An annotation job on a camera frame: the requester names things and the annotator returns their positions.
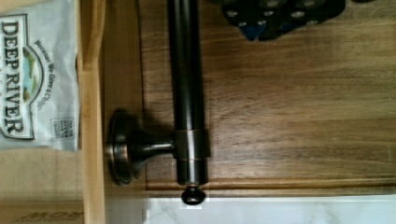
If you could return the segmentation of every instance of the wood grain surface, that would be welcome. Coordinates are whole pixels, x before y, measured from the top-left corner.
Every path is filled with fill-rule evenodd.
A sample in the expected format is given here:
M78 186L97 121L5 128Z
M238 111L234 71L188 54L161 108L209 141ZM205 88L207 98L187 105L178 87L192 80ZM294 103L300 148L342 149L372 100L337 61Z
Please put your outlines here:
M165 7L140 2L145 113L169 130ZM396 193L395 1L348 2L268 43L247 42L207 1L201 24L211 195ZM171 157L148 164L150 193L178 190L175 179Z

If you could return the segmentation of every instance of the deep river chip bag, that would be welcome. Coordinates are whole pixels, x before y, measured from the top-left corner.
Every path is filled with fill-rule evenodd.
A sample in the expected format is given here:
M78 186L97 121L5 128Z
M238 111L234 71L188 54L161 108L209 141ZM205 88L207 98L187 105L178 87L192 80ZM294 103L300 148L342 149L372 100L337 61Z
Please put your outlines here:
M0 149L78 149L76 1L0 13Z

